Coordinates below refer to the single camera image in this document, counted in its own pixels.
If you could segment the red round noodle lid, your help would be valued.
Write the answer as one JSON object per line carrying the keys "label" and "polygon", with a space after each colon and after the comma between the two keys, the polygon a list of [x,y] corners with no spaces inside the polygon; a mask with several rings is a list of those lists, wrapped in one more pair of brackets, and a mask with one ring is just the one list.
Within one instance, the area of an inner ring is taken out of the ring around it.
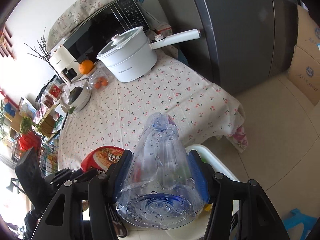
{"label": "red round noodle lid", "polygon": [[124,153],[124,149],[115,146],[101,146],[86,155],[81,163],[84,172],[95,168],[107,171],[112,164],[116,164]]}

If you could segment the clear plastic water bottle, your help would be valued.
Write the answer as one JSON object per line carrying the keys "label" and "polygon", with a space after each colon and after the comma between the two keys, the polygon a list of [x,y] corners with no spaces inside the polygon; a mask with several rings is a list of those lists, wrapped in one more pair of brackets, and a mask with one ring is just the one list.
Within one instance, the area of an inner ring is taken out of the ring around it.
{"label": "clear plastic water bottle", "polygon": [[192,222],[204,201],[171,116],[148,117],[116,197],[116,210],[141,228],[175,229]]}

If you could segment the white trash bin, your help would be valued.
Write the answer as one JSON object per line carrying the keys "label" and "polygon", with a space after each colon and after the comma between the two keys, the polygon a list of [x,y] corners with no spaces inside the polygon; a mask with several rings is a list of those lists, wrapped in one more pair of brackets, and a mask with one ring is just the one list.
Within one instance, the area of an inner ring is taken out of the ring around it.
{"label": "white trash bin", "polygon": [[[200,158],[204,163],[210,164],[212,168],[216,172],[222,172],[223,174],[226,174],[231,178],[232,180],[237,181],[236,176],[223,164],[223,162],[220,161],[220,159],[214,155],[207,147],[195,144],[190,145],[186,148],[187,152],[190,152],[191,150],[197,150]],[[103,173],[106,173],[110,176],[113,169],[113,164],[108,168],[107,171],[99,170]],[[200,232],[200,226],[202,223],[199,219],[195,220],[195,222],[191,223],[191,226],[187,229],[173,229],[173,230],[167,230],[166,234],[170,239],[198,239],[201,236]]]}

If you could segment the cherry pattern tablecloth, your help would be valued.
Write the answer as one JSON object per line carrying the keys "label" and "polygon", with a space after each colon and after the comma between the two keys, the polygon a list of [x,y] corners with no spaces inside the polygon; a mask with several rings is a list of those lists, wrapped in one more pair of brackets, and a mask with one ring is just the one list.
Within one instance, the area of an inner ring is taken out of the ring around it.
{"label": "cherry pattern tablecloth", "polygon": [[57,154],[60,169],[79,169],[101,146],[134,150],[148,117],[157,112],[172,117],[184,146],[227,137],[237,150],[247,148],[241,103],[163,51],[157,56],[147,75],[128,83],[111,77],[81,111],[67,116]]}

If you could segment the white bowl stack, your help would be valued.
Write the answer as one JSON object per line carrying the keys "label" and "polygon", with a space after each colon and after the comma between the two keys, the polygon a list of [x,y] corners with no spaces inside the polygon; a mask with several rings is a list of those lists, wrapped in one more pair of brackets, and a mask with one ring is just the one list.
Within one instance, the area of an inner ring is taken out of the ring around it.
{"label": "white bowl stack", "polygon": [[91,90],[87,86],[81,85],[78,87],[82,87],[83,90],[79,97],[71,105],[69,105],[69,108],[74,108],[74,111],[76,112],[82,110],[87,105],[92,94]]}

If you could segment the dark green squash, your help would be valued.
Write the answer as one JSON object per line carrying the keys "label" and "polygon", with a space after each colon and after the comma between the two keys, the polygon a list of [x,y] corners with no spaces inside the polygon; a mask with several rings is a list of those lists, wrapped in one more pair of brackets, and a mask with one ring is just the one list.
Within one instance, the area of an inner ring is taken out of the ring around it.
{"label": "dark green squash", "polygon": [[69,94],[69,102],[68,104],[71,105],[81,94],[83,88],[82,87],[74,87],[70,94]]}

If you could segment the red label glass jar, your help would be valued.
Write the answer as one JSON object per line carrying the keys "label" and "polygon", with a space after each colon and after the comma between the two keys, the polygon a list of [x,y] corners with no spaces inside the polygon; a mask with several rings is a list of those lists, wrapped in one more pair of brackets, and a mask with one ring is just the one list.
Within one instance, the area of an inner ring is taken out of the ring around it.
{"label": "red label glass jar", "polygon": [[62,89],[62,84],[51,83],[48,88],[48,94],[53,98],[53,100],[59,101],[59,99],[61,98],[61,94],[63,93]]}

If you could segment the blue plastic stool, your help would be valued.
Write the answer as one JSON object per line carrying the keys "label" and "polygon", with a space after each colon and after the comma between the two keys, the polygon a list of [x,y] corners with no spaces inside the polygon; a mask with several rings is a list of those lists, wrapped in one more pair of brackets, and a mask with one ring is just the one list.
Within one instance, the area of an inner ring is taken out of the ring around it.
{"label": "blue plastic stool", "polygon": [[312,239],[319,232],[319,218],[305,215],[299,209],[293,209],[290,213],[291,217],[283,220],[286,230],[302,224],[303,231],[300,239]]}

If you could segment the large orange tangerine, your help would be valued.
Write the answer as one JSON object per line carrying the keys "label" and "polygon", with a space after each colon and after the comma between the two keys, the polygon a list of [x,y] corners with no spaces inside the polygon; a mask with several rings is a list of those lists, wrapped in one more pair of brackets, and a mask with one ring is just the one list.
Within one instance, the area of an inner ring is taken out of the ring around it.
{"label": "large orange tangerine", "polygon": [[82,75],[88,74],[94,67],[94,63],[91,60],[84,60],[79,64],[79,72]]}

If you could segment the cream air fryer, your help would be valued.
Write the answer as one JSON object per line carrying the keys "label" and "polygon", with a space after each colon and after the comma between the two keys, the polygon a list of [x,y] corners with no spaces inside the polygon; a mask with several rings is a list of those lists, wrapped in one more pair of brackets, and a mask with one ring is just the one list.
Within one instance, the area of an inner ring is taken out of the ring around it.
{"label": "cream air fryer", "polygon": [[82,77],[79,70],[80,63],[64,46],[54,51],[49,62],[58,72],[59,77],[69,86]]}

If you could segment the white electric cooking pot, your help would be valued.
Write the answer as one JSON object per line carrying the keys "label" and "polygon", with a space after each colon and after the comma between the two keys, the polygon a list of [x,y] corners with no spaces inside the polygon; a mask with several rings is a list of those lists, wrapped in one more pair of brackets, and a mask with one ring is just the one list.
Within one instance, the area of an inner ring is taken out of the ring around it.
{"label": "white electric cooking pot", "polygon": [[98,53],[97,59],[122,83],[127,83],[147,74],[157,62],[158,48],[199,39],[198,29],[183,31],[168,37],[158,34],[150,40],[143,27],[132,28],[112,37]]}

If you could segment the black microwave oven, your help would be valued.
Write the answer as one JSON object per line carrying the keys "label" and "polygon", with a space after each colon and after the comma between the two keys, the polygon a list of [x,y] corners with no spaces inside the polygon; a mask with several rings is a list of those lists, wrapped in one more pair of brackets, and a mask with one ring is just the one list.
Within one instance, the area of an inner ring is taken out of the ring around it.
{"label": "black microwave oven", "polygon": [[144,31],[150,29],[134,0],[117,0],[81,22],[66,37],[63,46],[79,63],[96,62],[98,53],[114,35],[135,27],[143,27]]}

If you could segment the dried branch vase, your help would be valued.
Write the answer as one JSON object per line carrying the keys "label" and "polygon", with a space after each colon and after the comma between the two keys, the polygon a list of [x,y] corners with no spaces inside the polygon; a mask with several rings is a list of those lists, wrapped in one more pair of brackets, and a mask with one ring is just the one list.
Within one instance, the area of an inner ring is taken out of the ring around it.
{"label": "dried branch vase", "polygon": [[30,50],[32,50],[32,53],[28,53],[28,55],[31,55],[33,57],[36,57],[36,58],[41,59],[42,61],[46,62],[49,65],[50,69],[55,72],[55,75],[58,78],[60,78],[59,73],[53,67],[53,65],[50,63],[51,53],[50,53],[50,51],[47,50],[47,41],[44,38],[45,31],[46,31],[46,28],[44,28],[42,37],[40,37],[40,39],[36,41],[37,46],[32,47],[26,43],[24,43],[24,45],[26,45]]}

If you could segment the lower cardboard box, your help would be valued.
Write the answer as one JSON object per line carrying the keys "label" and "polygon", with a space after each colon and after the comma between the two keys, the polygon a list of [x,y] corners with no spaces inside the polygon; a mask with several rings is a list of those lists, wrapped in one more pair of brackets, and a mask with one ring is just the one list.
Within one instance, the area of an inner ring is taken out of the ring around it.
{"label": "lower cardboard box", "polygon": [[288,79],[315,106],[320,97],[319,62],[303,49],[295,46]]}

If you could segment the grey refrigerator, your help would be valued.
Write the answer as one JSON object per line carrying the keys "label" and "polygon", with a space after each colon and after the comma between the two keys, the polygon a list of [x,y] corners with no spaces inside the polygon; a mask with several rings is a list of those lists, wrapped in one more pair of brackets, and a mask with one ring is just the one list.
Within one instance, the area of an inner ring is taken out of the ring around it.
{"label": "grey refrigerator", "polygon": [[158,0],[173,32],[199,29],[179,48],[188,64],[229,94],[238,94],[291,64],[297,0]]}

